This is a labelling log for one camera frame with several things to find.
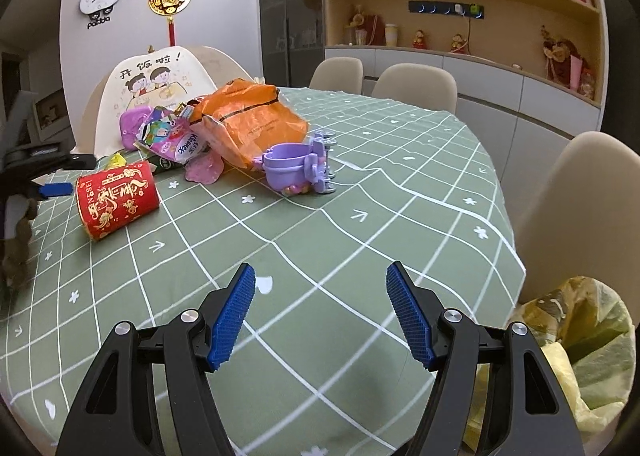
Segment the glass cabinet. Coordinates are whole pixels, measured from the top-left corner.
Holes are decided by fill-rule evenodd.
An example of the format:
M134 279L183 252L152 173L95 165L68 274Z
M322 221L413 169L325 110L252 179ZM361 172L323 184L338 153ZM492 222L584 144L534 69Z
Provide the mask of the glass cabinet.
M322 0L260 0L264 78L276 86L309 86L324 60Z

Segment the red can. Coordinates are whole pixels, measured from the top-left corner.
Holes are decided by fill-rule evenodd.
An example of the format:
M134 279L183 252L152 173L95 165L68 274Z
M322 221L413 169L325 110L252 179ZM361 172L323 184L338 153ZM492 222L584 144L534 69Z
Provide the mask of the red can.
M96 241L160 206L148 162L78 178L76 200L82 224Z

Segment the table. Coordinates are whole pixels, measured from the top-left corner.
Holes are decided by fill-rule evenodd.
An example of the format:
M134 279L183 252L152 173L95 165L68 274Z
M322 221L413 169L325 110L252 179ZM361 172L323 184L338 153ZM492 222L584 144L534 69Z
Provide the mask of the table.
M243 455L383 456L412 436L433 377L410 357L386 296L391 262L444 306L505 324L524 268L492 162L469 129L392 100L282 93L314 129L337 133L335 193L284 198L258 172L227 168L201 186L174 170L156 177L158 211L98 243L72 197L41 204L34 284L2 303L0 375L14 413L52 445L116 322L148 327L197 308L241 261L255 268L257 291L211 381ZM167 454L176 454L155 371Z

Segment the yellow trash bag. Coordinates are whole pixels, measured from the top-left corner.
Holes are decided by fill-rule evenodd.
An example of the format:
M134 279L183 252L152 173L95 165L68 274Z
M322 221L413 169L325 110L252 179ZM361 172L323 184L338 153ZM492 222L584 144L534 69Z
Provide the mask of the yellow trash bag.
M574 277L527 302L510 322L529 326L567 398L583 441L601 432L628 401L636 370L636 332L620 296ZM478 447L489 366L478 368L464 441Z

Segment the orange plastic bag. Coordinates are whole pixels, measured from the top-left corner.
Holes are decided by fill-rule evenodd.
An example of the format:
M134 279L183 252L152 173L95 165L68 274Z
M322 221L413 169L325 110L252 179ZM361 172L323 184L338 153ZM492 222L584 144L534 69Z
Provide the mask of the orange plastic bag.
M276 144L302 142L309 124L278 100L269 84L233 80L203 97L189 118L191 128L232 165L249 168Z

